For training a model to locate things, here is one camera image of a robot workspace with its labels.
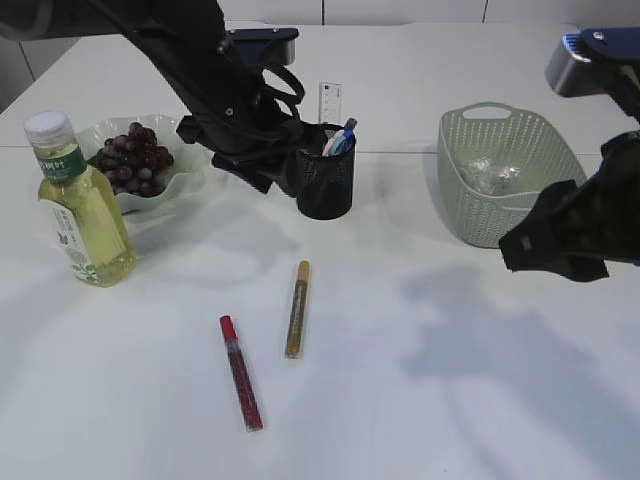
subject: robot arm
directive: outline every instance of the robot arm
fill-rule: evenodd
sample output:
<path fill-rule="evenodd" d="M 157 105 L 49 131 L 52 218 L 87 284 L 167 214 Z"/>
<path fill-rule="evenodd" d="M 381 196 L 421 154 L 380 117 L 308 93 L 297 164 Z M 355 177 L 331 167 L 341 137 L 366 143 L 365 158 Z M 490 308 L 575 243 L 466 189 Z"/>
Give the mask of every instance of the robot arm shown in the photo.
<path fill-rule="evenodd" d="M 640 28 L 565 35 L 546 75 L 558 94 L 606 93 L 640 122 Z M 589 282 L 608 276 L 604 260 L 640 265 L 640 131 L 615 137 L 601 152 L 599 171 L 584 185 L 550 185 L 500 240 L 509 269 Z"/>
<path fill-rule="evenodd" d="M 243 32 L 234 41 L 215 0 L 0 3 L 0 35 L 9 39 L 109 33 L 121 33 L 141 50 L 191 112 L 178 129 L 186 142 L 210 148 L 215 166 L 262 192 L 275 181 L 295 194 L 287 160 L 317 130 L 300 121 L 296 105 L 304 89 L 284 68 L 296 30 L 254 31 L 249 38 Z M 283 78 L 294 94 L 266 85 L 264 69 Z M 276 100 L 290 112 L 282 112 Z"/>

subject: red marker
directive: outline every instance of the red marker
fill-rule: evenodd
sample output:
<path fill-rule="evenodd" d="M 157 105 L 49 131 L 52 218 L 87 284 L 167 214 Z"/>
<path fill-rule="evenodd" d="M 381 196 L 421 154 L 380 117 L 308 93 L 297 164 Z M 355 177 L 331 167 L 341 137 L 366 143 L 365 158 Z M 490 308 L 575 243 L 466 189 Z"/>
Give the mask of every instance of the red marker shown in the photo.
<path fill-rule="evenodd" d="M 229 363 L 231 364 L 231 372 L 233 373 L 233 381 L 236 384 L 240 407 L 242 407 L 242 415 L 244 415 L 244 423 L 250 432 L 262 430 L 262 418 L 260 418 L 258 404 L 253 396 L 253 388 L 251 388 L 247 367 L 240 351 L 238 336 L 229 315 L 220 318 L 220 327 L 222 327 L 224 343 L 227 346 L 227 354 L 229 355 Z"/>

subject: green bottle label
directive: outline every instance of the green bottle label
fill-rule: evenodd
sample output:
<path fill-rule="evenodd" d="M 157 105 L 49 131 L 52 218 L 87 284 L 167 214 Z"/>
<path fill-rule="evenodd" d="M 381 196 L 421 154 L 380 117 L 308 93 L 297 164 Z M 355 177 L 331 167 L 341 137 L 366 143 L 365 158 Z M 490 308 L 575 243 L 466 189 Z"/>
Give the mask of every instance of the green bottle label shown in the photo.
<path fill-rule="evenodd" d="M 53 183 L 68 182 L 87 169 L 87 162 L 80 148 L 57 158 L 38 158 L 42 173 L 47 180 Z"/>

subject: basket handle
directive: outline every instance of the basket handle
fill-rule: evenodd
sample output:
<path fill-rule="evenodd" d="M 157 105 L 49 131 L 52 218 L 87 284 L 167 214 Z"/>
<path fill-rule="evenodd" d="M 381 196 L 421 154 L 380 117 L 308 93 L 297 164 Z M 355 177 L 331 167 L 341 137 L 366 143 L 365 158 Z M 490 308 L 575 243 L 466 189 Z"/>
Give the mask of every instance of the basket handle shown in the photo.
<path fill-rule="evenodd" d="M 500 120 L 504 120 L 505 118 L 509 118 L 516 111 L 513 107 L 510 107 L 509 105 L 506 105 L 506 104 L 500 103 L 500 102 L 474 103 L 473 105 L 469 105 L 467 107 L 461 108 L 458 111 L 467 120 L 482 120 L 482 118 L 469 118 L 469 117 L 465 116 L 465 113 L 468 113 L 468 112 L 471 112 L 473 110 L 477 110 L 477 109 L 480 109 L 480 108 L 495 108 L 497 110 L 506 110 L 507 112 L 509 112 L 509 115 L 507 115 L 506 117 L 500 118 Z"/>

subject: white bottle cap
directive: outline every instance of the white bottle cap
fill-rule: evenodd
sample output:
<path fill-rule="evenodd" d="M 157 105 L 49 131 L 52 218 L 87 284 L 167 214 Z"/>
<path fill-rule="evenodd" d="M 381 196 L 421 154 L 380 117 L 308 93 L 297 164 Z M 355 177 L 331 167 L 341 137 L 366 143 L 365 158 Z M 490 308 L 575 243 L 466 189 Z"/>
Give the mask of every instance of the white bottle cap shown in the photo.
<path fill-rule="evenodd" d="M 24 122 L 27 140 L 34 147 L 60 147 L 73 140 L 73 127 L 63 112 L 36 113 Z"/>

